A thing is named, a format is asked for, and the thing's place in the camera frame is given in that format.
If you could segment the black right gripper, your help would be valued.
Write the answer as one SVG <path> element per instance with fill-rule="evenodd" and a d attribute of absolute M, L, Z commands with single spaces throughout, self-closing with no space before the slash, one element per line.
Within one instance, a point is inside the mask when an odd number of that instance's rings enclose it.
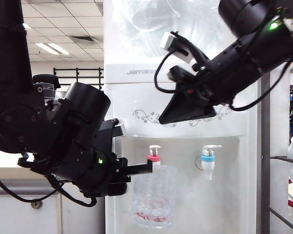
<path fill-rule="evenodd" d="M 194 85 L 178 82 L 174 89 L 158 87 L 158 90 L 163 93 L 173 94 L 158 119 L 161 124 L 216 116 L 213 105 L 203 98 L 199 88 Z"/>

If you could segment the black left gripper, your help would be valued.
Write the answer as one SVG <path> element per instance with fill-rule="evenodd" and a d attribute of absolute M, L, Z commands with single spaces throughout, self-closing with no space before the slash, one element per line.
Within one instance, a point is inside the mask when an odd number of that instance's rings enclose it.
<path fill-rule="evenodd" d="M 125 157 L 112 152 L 91 152 L 80 160 L 80 190 L 85 197 L 120 196 L 127 191 L 131 176 L 152 173 L 152 161 L 128 166 Z"/>

